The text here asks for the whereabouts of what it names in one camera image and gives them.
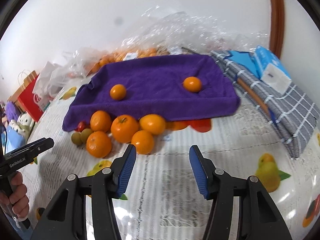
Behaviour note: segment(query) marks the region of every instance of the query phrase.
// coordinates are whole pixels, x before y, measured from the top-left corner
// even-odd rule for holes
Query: finger
[[[18,218],[24,218],[29,213],[29,205],[27,205],[24,209],[21,210],[21,212],[18,214]]]
[[[19,186],[22,184],[22,181],[23,181],[22,174],[20,172],[17,172],[17,174],[11,180],[11,185]]]
[[[5,205],[9,205],[10,204],[9,198],[2,192],[0,192],[0,202],[5,204]]]
[[[29,204],[29,199],[27,196],[24,196],[17,203],[14,204],[12,211],[17,215]]]
[[[27,187],[24,184],[17,186],[15,192],[9,197],[11,204],[16,203],[19,199],[21,199],[27,193]]]

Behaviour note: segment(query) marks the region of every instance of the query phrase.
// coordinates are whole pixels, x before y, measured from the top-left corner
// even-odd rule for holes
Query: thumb
[[[0,202],[5,205],[10,204],[9,198],[3,192],[0,192]]]

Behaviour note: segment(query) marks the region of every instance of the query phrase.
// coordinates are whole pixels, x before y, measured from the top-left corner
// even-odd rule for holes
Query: silver bolt
[[[67,179],[69,180],[69,181],[72,181],[72,180],[74,180],[76,178],[76,176],[74,175],[74,174],[70,174],[68,177],[67,177]]]
[[[258,182],[258,178],[256,176],[251,176],[250,180],[254,183]]]
[[[214,172],[218,175],[222,175],[224,173],[224,170],[223,169],[216,169]]]
[[[110,168],[104,168],[103,170],[102,170],[102,173],[103,174],[109,174],[111,172],[111,169]]]

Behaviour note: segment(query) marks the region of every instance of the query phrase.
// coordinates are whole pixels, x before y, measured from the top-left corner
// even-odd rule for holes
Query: plaid fabric basket
[[[319,118],[320,110],[316,104],[294,83],[284,95],[257,79],[244,66],[227,59],[228,51],[211,51],[211,56],[225,76],[260,110],[272,125],[292,158],[298,158],[305,149]],[[236,80],[241,78],[268,106],[266,114],[260,105],[240,86]]]

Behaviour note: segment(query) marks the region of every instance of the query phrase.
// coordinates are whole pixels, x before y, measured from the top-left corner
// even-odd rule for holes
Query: white wall
[[[285,0],[281,61],[295,82],[320,107],[320,31],[297,0]]]
[[[0,41],[0,99],[14,93],[24,69],[39,72],[64,50],[110,47],[156,5],[218,17],[228,32],[269,31],[269,0],[29,0]]]

